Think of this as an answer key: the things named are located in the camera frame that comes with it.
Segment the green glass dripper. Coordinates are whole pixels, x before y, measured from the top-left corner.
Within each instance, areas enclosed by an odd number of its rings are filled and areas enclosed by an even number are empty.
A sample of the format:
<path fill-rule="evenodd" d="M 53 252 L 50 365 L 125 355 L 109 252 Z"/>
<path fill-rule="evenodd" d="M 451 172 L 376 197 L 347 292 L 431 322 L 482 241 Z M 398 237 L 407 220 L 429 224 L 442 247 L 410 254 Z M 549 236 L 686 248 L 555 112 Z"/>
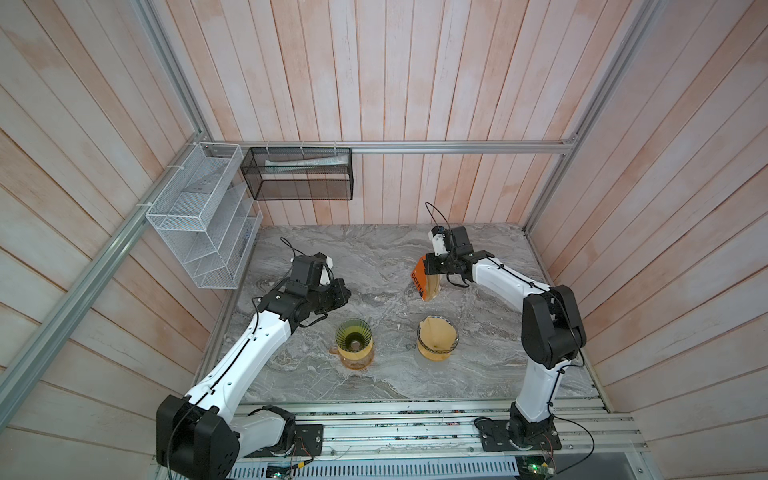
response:
<path fill-rule="evenodd" d="M 370 325 L 361 319 L 351 319 L 341 324 L 335 331 L 335 342 L 339 350 L 358 353 L 373 342 Z"/>

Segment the orange coffee filter box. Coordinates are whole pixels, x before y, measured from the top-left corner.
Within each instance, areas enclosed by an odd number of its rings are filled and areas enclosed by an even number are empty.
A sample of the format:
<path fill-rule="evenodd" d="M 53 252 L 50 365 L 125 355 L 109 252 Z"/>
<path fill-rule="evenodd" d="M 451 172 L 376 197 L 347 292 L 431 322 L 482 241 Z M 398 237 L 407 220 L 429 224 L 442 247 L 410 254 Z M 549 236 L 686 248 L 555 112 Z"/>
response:
<path fill-rule="evenodd" d="M 424 295 L 424 288 L 425 288 L 425 276 L 429 275 L 426 273 L 426 267 L 425 267 L 425 260 L 426 256 L 422 256 L 418 261 L 416 266 L 411 272 L 411 279 L 416 287 L 416 290 L 420 296 L 420 298 L 423 300 Z"/>

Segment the orange glass pitcher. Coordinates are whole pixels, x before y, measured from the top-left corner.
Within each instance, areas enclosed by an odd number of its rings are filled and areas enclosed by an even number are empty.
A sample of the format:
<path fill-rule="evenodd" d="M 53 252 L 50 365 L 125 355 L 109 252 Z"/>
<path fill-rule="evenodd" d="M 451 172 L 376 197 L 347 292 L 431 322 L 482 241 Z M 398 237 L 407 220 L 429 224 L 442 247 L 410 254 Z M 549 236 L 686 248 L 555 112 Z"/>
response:
<path fill-rule="evenodd" d="M 365 368 L 367 368 L 367 367 L 368 367 L 368 366 L 369 366 L 369 365 L 372 363 L 372 361 L 373 361 L 373 359 L 374 359 L 374 351 L 373 351 L 373 356 L 372 356 L 372 358 L 371 358 L 369 361 L 363 361 L 363 362 L 351 362 L 351 361 L 347 361 L 347 360 L 343 359 L 343 358 L 342 358 L 342 357 L 339 355 L 339 352 L 338 352 L 338 346 L 333 346 L 333 347 L 331 347 L 331 348 L 329 349 L 329 353 L 330 353 L 330 354 L 332 354 L 332 355 L 336 355 L 336 356 L 338 356 L 338 357 L 340 358 L 340 360 L 341 360 L 342 364 L 343 364 L 343 365 L 344 365 L 346 368 L 348 368 L 348 369 L 351 369 L 351 370 L 362 370 L 362 369 L 365 369 Z"/>

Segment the brown paper coffee filter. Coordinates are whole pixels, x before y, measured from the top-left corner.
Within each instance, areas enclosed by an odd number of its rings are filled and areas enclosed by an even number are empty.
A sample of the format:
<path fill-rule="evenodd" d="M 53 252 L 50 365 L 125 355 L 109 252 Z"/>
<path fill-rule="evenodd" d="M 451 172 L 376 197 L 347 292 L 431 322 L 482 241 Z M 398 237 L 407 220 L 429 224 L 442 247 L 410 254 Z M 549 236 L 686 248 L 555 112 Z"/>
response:
<path fill-rule="evenodd" d="M 448 358 L 459 343 L 458 331 L 443 317 L 426 317 L 419 324 L 417 337 L 422 354 L 436 361 Z"/>

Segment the clear glass dripper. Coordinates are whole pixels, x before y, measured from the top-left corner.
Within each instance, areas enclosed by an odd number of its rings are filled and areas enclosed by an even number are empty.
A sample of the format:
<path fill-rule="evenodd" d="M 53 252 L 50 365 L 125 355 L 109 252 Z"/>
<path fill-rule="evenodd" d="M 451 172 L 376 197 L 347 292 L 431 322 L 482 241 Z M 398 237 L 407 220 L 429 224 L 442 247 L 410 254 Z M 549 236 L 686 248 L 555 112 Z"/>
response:
<path fill-rule="evenodd" d="M 429 350 L 435 352 L 452 351 L 453 353 L 459 343 L 459 334 L 455 329 L 438 329 L 435 331 L 432 325 L 428 325 L 427 329 L 419 328 L 417 340 L 418 345 L 422 345 Z"/>

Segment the wooden ring dripper stand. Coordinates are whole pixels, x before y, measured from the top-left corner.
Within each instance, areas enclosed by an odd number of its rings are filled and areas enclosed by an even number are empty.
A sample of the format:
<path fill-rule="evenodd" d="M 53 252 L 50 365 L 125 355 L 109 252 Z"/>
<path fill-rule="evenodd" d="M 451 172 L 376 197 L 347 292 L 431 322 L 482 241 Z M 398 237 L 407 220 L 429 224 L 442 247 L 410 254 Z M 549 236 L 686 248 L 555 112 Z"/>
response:
<path fill-rule="evenodd" d="M 427 348 L 424 348 L 422 345 L 418 346 L 418 351 L 424 358 L 433 362 L 442 362 L 442 361 L 448 360 L 452 355 L 452 351 L 435 352 Z"/>

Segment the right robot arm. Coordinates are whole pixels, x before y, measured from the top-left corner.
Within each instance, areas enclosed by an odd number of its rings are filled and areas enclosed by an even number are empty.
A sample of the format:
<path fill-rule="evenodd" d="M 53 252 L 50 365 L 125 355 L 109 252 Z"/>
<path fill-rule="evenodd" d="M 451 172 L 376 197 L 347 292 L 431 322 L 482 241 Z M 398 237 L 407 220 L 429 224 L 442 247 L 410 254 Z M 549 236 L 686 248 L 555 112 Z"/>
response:
<path fill-rule="evenodd" d="M 573 291 L 537 282 L 493 254 L 476 251 L 466 228 L 435 226 L 433 251 L 423 261 L 428 275 L 459 275 L 490 290 L 522 315 L 520 339 L 528 356 L 523 387 L 510 416 L 522 425 L 551 418 L 550 402 L 565 369 L 580 356 L 587 337 Z"/>

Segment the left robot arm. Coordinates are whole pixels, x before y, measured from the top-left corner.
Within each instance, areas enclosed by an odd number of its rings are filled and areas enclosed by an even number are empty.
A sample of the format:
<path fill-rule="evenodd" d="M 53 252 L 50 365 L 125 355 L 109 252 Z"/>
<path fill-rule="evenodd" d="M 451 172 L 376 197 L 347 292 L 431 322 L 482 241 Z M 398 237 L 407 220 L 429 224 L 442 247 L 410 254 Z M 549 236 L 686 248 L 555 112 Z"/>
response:
<path fill-rule="evenodd" d="M 168 396 L 156 414 L 156 457 L 169 476 L 225 479 L 237 460 L 267 450 L 290 455 L 296 421 L 280 407 L 259 407 L 245 418 L 236 411 L 272 355 L 299 328 L 343 307 L 351 292 L 323 253 L 297 255 L 288 273 L 255 306 L 244 333 L 184 396 Z"/>

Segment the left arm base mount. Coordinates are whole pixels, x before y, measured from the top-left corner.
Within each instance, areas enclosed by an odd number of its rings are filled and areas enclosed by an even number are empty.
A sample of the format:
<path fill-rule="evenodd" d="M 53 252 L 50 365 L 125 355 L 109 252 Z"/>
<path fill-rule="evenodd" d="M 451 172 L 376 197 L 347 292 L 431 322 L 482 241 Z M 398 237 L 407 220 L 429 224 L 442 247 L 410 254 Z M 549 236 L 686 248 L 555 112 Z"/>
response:
<path fill-rule="evenodd" d="M 240 435 L 240 457 L 320 456 L 324 426 L 298 423 L 296 415 L 267 405 L 235 422 Z"/>

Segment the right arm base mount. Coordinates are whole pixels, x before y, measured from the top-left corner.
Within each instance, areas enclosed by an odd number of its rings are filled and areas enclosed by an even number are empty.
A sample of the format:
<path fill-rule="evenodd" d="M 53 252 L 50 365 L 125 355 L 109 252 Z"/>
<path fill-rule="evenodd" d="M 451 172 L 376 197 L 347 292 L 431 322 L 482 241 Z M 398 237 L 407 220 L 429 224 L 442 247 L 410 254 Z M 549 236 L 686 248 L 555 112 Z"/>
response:
<path fill-rule="evenodd" d="M 529 421 L 512 403 L 508 420 L 481 416 L 473 420 L 473 425 L 484 452 L 557 451 L 562 449 L 562 443 L 554 420 L 555 416 L 546 409 L 541 421 Z"/>

